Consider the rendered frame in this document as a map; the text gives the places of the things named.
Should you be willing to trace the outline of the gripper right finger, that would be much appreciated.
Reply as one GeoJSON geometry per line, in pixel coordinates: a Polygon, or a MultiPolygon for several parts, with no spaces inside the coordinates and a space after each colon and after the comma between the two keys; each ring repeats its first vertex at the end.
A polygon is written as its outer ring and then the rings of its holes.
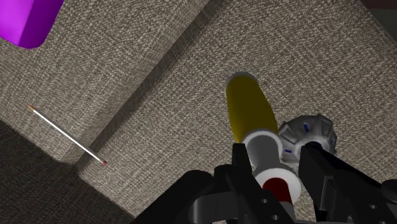
{"type": "Polygon", "coordinates": [[[298,176],[318,222],[397,224],[397,180],[379,183],[315,142],[302,146],[298,176]]]}

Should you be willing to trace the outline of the purple cushion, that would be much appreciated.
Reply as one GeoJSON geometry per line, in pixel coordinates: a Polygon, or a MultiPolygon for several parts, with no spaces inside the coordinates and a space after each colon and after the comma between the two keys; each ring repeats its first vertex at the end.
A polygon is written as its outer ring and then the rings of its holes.
{"type": "Polygon", "coordinates": [[[0,0],[0,38],[15,46],[41,46],[64,0],[0,0]]]}

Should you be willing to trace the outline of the grey ridged round object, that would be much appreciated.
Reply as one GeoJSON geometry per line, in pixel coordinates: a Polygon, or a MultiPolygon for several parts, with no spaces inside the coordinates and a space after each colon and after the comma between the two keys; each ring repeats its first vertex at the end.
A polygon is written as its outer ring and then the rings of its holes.
{"type": "Polygon", "coordinates": [[[302,115],[283,122],[279,127],[279,137],[284,150],[282,161],[287,164],[298,164],[301,147],[312,141],[332,155],[337,152],[333,122],[321,114],[302,115]]]}

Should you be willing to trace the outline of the white pencil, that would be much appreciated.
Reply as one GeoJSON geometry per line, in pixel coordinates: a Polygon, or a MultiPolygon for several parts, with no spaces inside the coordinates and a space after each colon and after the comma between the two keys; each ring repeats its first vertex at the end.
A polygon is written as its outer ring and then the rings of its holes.
{"type": "Polygon", "coordinates": [[[41,119],[43,119],[46,123],[51,125],[55,130],[59,131],[62,135],[67,137],[70,141],[72,141],[75,145],[77,145],[79,148],[84,150],[86,153],[88,153],[91,157],[95,158],[97,161],[99,161],[103,166],[107,165],[107,161],[104,160],[102,157],[100,157],[96,152],[94,152],[92,149],[90,149],[87,145],[83,144],[80,140],[76,139],[73,135],[68,133],[68,131],[64,130],[59,124],[54,122],[49,116],[46,116],[42,111],[40,111],[38,108],[34,107],[33,105],[29,104],[28,108],[38,115],[41,119]]]}

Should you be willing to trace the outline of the yellow and white bottle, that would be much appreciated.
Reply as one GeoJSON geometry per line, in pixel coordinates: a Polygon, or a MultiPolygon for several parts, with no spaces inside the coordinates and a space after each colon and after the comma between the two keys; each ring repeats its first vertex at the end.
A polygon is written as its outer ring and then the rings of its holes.
{"type": "Polygon", "coordinates": [[[301,194],[301,183],[293,169],[281,163],[277,122],[257,79],[247,72],[231,75],[225,83],[225,97],[234,138],[245,144],[255,180],[295,219],[293,204],[301,194]]]}

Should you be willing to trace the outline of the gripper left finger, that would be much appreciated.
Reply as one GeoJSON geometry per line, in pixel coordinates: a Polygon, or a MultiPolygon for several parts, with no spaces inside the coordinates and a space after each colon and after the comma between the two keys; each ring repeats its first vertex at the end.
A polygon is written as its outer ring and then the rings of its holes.
{"type": "Polygon", "coordinates": [[[135,224],[294,224],[270,190],[251,173],[246,147],[235,143],[231,164],[212,174],[191,170],[135,218],[135,224]]]}

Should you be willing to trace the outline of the grey fabric sofa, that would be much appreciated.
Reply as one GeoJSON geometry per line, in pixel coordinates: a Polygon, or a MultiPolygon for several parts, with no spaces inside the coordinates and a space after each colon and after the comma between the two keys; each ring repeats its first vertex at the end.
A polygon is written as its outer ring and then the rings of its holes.
{"type": "Polygon", "coordinates": [[[0,39],[0,224],[129,224],[229,163],[239,71],[278,122],[322,114],[341,159],[397,179],[397,42],[360,0],[65,0],[39,48],[0,39]]]}

